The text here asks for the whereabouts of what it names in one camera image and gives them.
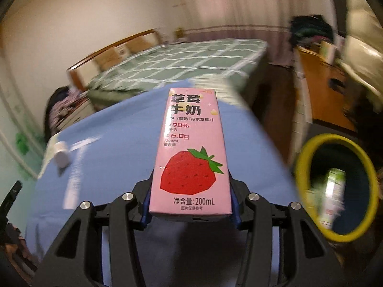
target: green plaid bedspread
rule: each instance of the green plaid bedspread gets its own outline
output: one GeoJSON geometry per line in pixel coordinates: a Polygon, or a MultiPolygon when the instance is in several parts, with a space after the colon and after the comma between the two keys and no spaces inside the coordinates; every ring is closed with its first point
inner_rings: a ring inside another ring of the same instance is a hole
{"type": "Polygon", "coordinates": [[[227,77],[240,91],[267,49],[254,39],[159,45],[129,56],[91,80],[89,89],[144,92],[207,73],[227,77]]]}

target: carton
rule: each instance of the carton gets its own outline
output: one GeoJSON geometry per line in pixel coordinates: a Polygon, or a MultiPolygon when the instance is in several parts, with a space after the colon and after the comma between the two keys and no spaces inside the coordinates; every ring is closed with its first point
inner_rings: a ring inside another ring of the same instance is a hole
{"type": "Polygon", "coordinates": [[[232,213],[225,143],[214,90],[170,89],[149,212],[174,221],[218,220],[232,213]]]}

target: red strawberry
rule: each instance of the red strawberry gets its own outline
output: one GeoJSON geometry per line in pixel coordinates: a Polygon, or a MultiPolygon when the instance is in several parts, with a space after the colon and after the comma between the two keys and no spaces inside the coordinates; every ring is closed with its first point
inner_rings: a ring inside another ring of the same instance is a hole
{"type": "Polygon", "coordinates": [[[173,155],[166,164],[161,177],[161,189],[174,194],[196,194],[208,190],[215,182],[215,172],[223,174],[219,166],[201,151],[188,149],[173,155]]]}

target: silver screw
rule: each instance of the silver screw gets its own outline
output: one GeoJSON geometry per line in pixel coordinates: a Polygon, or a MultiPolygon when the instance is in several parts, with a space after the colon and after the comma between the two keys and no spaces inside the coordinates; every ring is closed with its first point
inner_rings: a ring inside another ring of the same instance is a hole
{"type": "Polygon", "coordinates": [[[256,193],[250,193],[250,194],[248,195],[248,198],[249,198],[250,200],[259,200],[259,195],[256,194],[256,193]]]}
{"type": "Polygon", "coordinates": [[[80,204],[81,209],[88,209],[90,207],[90,202],[85,201],[80,204]]]}
{"type": "Polygon", "coordinates": [[[299,204],[298,202],[292,202],[291,203],[291,208],[294,210],[300,210],[302,208],[302,205],[299,204]]]}
{"type": "Polygon", "coordinates": [[[123,199],[123,200],[131,200],[133,197],[134,197],[134,195],[133,195],[132,193],[125,193],[125,194],[122,196],[122,199],[123,199]]]}

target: yellow trash can rim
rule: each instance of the yellow trash can rim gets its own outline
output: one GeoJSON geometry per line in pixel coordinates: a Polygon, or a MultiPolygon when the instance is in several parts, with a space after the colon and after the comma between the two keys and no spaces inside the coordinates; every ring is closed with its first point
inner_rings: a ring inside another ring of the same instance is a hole
{"type": "Polygon", "coordinates": [[[378,179],[376,176],[374,165],[368,155],[355,142],[348,138],[335,134],[322,134],[311,138],[302,148],[298,156],[295,167],[295,180],[298,187],[298,193],[302,200],[303,206],[310,217],[314,220],[322,234],[329,240],[345,243],[351,242],[362,236],[370,227],[374,220],[378,209],[378,179]],[[367,212],[359,226],[349,234],[340,235],[332,230],[324,228],[318,221],[318,215],[315,209],[310,208],[306,200],[306,191],[310,189],[310,169],[313,156],[319,146],[323,144],[342,144],[349,148],[360,159],[367,173],[370,183],[370,199],[368,202],[367,212]]]}

